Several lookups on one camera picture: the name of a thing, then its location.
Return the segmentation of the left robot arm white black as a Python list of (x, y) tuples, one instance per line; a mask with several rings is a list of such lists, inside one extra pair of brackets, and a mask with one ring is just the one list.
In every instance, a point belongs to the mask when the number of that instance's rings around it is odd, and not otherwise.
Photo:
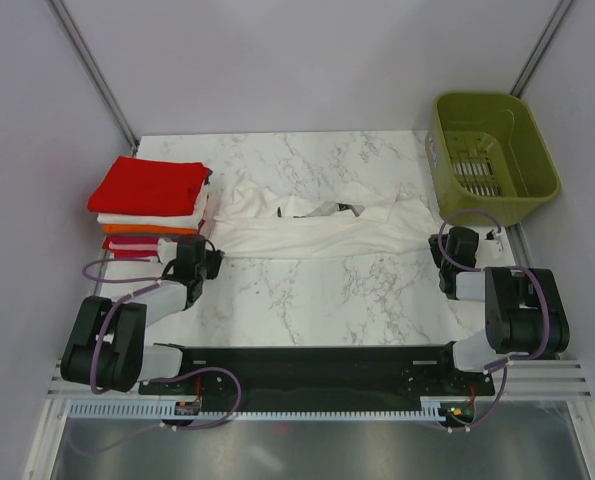
[(188, 392), (196, 382), (195, 367), (182, 360), (178, 347), (148, 346), (146, 330), (191, 308), (205, 282), (217, 278), (224, 257), (196, 234), (173, 243), (157, 277), (101, 278), (101, 283), (141, 286), (116, 298), (93, 295), (82, 301), (61, 358), (61, 378), (97, 395), (161, 379), (175, 393)]

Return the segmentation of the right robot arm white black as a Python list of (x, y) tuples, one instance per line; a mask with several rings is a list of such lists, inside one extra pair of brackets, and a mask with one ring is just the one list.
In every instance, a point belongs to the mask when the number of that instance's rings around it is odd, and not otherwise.
[(570, 343), (570, 326), (548, 269), (478, 267), (479, 235), (452, 227), (428, 238), (439, 289), (449, 300), (481, 302), (484, 328), (450, 347), (452, 359), (435, 368), (444, 392), (460, 392), (471, 372), (492, 372), (509, 362), (550, 359)]

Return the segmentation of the white t shirt robot print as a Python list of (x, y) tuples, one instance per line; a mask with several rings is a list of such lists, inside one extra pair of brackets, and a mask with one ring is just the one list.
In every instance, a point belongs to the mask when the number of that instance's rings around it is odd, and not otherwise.
[(437, 230), (425, 202), (399, 189), (349, 182), (332, 200), (310, 200), (241, 176), (219, 200), (210, 240), (232, 258), (306, 260), (416, 252)]

